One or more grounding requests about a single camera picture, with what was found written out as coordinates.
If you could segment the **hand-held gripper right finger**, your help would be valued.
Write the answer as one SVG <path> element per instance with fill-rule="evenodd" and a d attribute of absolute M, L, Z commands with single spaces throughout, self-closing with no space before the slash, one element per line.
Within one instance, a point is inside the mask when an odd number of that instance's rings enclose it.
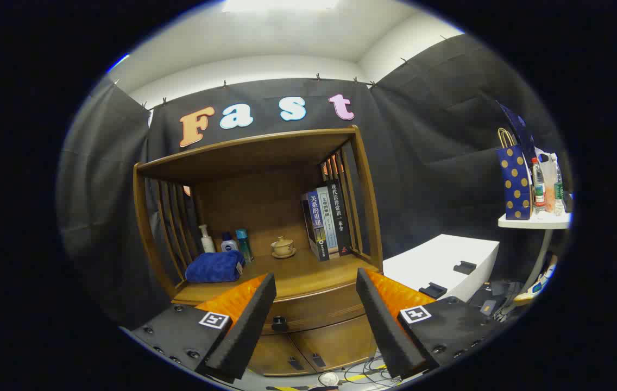
<path fill-rule="evenodd" d="M 389 374 L 401 379 L 449 366 L 502 329 L 462 299 L 434 299 L 371 270 L 358 269 L 356 291 Z"/>

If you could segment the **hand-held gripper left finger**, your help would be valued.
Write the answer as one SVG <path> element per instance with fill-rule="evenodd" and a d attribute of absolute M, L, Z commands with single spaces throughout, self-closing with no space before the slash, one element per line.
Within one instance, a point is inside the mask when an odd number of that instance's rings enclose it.
<path fill-rule="evenodd" d="M 132 329 L 162 358 L 227 383 L 241 379 L 276 298 L 265 273 L 197 306 L 173 304 Z"/>

